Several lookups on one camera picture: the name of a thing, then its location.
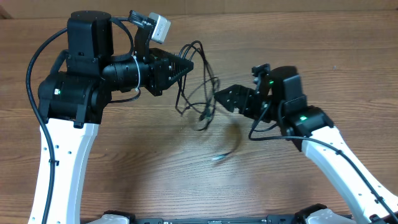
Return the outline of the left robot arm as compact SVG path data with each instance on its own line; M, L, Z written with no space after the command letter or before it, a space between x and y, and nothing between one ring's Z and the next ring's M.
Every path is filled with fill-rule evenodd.
M40 165L30 223L79 223L86 165L114 91L154 96L170 88L193 63L158 48L170 21L131 11L114 17L76 11L62 33L62 50L29 102L40 124Z

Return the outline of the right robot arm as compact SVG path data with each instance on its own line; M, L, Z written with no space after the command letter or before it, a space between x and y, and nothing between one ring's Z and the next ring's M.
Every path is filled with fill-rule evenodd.
M295 66L252 68L255 88L232 85L217 91L215 100L225 109L253 119L248 138L260 122L280 129L276 140L292 141L331 182L348 205L352 219L327 214L313 205L295 214L295 223L397 223L397 196L386 189L356 157L332 119L310 106Z

